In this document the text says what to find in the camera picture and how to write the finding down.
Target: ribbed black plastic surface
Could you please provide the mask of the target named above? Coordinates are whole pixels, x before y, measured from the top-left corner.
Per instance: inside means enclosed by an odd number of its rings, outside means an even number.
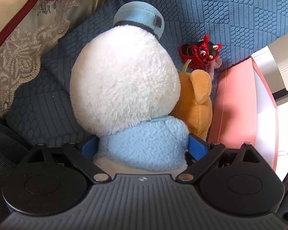
[[[283,230],[274,214],[237,218],[216,211],[170,175],[117,175],[73,209],[51,217],[11,214],[0,230]]]

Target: round black disc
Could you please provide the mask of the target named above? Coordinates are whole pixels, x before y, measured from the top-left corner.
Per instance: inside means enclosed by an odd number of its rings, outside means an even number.
[[[255,216],[272,212],[284,188],[270,167],[241,162],[209,172],[200,181],[200,191],[220,211]]]
[[[79,172],[40,162],[27,164],[10,176],[2,193],[12,211],[49,216],[78,204],[86,190],[87,182]]]

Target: teddy bear ear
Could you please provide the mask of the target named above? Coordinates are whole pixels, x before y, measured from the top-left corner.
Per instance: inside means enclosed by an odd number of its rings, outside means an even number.
[[[204,70],[194,70],[190,75],[195,100],[197,104],[204,103],[211,93],[212,81],[210,75]]]

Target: metal rivet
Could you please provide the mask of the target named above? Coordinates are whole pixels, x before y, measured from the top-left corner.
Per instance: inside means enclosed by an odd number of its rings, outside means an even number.
[[[107,179],[109,179],[109,176],[107,174],[99,173],[99,174],[94,175],[93,178],[94,178],[95,181],[104,182]]]
[[[178,176],[178,179],[183,181],[183,182],[189,182],[189,181],[192,181],[193,180],[193,175],[191,174],[180,174]]]

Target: pink box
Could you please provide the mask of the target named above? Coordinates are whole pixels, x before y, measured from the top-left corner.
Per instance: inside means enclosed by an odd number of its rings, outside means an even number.
[[[220,73],[208,142],[235,149],[251,142],[276,170],[277,106],[252,57]]]

